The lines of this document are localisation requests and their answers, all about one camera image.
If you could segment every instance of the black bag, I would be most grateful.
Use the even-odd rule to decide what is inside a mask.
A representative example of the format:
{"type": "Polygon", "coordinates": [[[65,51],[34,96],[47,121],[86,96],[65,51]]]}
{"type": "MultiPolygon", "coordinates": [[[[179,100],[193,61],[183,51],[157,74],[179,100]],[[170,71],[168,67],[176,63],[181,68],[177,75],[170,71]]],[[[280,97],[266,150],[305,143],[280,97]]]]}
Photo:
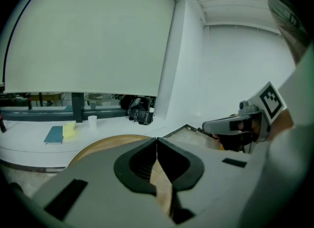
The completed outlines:
{"type": "Polygon", "coordinates": [[[128,109],[128,116],[131,121],[141,125],[148,125],[153,121],[153,112],[149,112],[152,99],[150,97],[134,98],[128,109]]]}

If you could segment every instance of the concrete floor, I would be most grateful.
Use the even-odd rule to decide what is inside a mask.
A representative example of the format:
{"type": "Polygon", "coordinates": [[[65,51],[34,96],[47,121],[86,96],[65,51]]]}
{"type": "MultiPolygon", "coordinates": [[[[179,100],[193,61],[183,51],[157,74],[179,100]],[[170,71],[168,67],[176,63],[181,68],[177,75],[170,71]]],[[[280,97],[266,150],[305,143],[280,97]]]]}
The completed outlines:
{"type": "MultiPolygon", "coordinates": [[[[198,131],[193,132],[187,128],[180,130],[176,134],[169,137],[169,139],[200,147],[206,147],[216,150],[219,149],[219,146],[215,143],[215,141],[212,138],[198,131]]],[[[20,171],[8,168],[3,165],[0,165],[0,169],[2,170],[8,183],[11,182],[18,183],[28,197],[32,197],[34,193],[44,183],[46,183],[56,175],[56,173],[37,173],[20,171]]]]}

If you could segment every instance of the ceiling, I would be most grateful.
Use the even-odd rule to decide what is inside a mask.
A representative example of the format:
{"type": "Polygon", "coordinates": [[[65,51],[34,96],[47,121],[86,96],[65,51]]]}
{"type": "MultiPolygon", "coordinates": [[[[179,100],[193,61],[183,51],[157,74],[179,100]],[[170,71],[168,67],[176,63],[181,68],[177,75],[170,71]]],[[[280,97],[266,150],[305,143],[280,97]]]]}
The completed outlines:
{"type": "Polygon", "coordinates": [[[267,0],[192,0],[207,25],[245,25],[279,33],[267,0]]]}

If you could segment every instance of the floor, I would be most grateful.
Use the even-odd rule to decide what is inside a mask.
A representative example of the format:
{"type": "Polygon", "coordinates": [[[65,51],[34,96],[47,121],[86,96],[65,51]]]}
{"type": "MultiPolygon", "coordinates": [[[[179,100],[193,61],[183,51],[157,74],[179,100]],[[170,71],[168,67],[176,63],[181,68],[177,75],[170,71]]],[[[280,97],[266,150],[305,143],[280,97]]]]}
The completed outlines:
{"type": "MultiPolygon", "coordinates": [[[[215,143],[215,141],[212,138],[200,132],[193,132],[187,128],[184,128],[180,130],[179,132],[175,133],[174,135],[169,137],[169,139],[174,140],[174,141],[188,143],[191,145],[197,145],[197,146],[216,149],[216,150],[219,149],[218,145],[215,143]]],[[[0,169],[4,173],[4,176],[6,177],[9,183],[11,182],[18,183],[22,187],[24,193],[29,197],[32,197],[33,194],[44,183],[46,183],[47,181],[49,181],[51,178],[53,178],[56,175],[55,173],[25,172],[25,171],[11,169],[3,165],[0,165],[0,169]]],[[[153,173],[157,173],[157,175],[154,177],[154,182],[152,183],[157,184],[158,181],[167,180],[167,178],[163,174],[163,170],[158,164],[154,166],[153,173]]],[[[161,195],[163,195],[162,194],[163,192],[165,194],[168,194],[169,189],[161,188],[160,192],[161,192],[161,195]]],[[[164,197],[161,196],[160,198],[160,201],[161,201],[160,204],[162,206],[165,206],[165,209],[164,209],[165,212],[168,211],[166,207],[167,204],[164,203],[163,201],[167,199],[168,199],[167,196],[164,196],[164,197]]]]}

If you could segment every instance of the person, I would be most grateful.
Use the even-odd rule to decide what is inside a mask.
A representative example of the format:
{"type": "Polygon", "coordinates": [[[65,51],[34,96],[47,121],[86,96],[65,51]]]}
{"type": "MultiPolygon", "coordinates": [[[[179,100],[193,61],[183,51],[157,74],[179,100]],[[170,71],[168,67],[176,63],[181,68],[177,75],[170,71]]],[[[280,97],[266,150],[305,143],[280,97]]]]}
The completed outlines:
{"type": "MultiPolygon", "coordinates": [[[[280,33],[290,49],[294,63],[297,65],[309,46],[311,39],[302,25],[295,7],[289,0],[268,0],[268,6],[280,33]]],[[[288,109],[285,109],[271,125],[267,140],[271,141],[276,135],[286,129],[292,128],[292,126],[293,120],[288,109]]],[[[261,123],[253,120],[252,132],[259,134],[260,128],[261,123]]],[[[238,129],[243,129],[243,123],[238,125],[238,129]]],[[[214,134],[213,136],[218,138],[218,144],[222,144],[218,135],[214,134]]]]}

